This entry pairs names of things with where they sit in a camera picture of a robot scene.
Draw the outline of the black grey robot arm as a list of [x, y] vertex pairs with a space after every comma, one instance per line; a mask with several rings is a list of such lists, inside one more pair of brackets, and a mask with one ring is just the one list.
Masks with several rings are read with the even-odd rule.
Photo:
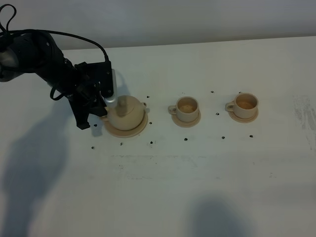
[[0, 80], [36, 74], [51, 87], [50, 98], [67, 98], [77, 127], [90, 127], [90, 114], [107, 115], [104, 98], [114, 94], [112, 67], [107, 53], [99, 63], [73, 65], [55, 43], [52, 31], [21, 30], [0, 35]]

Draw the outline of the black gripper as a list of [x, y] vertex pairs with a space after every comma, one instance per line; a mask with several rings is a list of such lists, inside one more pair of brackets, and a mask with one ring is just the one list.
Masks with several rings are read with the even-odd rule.
[[66, 58], [55, 58], [48, 63], [48, 84], [51, 86], [50, 98], [54, 101], [66, 97], [80, 129], [90, 128], [88, 116], [107, 115], [101, 93], [95, 85], [88, 83], [83, 63], [72, 65]]

